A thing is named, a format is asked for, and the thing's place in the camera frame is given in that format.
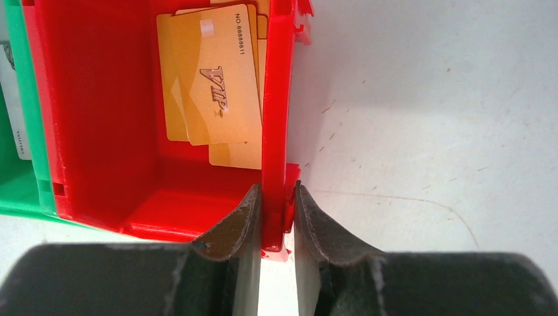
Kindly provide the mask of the red storage bin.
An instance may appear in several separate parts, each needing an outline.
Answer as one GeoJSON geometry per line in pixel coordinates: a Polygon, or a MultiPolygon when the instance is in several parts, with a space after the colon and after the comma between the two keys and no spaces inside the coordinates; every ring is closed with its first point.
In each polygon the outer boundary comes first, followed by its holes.
{"type": "Polygon", "coordinates": [[[189,241],[263,185],[262,256],[285,261],[299,165],[286,161],[295,43],[311,42],[310,1],[271,1],[263,168],[216,167],[166,136],[155,19],[210,1],[15,1],[38,85],[50,184],[65,220],[140,238],[189,241]]]}

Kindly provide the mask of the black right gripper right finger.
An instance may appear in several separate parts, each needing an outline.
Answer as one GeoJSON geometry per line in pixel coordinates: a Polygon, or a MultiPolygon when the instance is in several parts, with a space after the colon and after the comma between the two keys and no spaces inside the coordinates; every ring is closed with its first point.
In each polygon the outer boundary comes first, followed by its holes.
{"type": "Polygon", "coordinates": [[[300,315],[556,315],[542,270],[517,253],[384,252],[295,186],[300,315]]]}

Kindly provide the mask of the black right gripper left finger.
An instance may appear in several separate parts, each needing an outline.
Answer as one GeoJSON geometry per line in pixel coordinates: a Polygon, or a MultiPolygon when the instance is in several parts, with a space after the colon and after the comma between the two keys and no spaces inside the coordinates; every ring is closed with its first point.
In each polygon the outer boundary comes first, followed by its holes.
{"type": "Polygon", "coordinates": [[[186,243],[44,244],[1,286],[2,315],[256,315],[262,190],[186,243]]]}

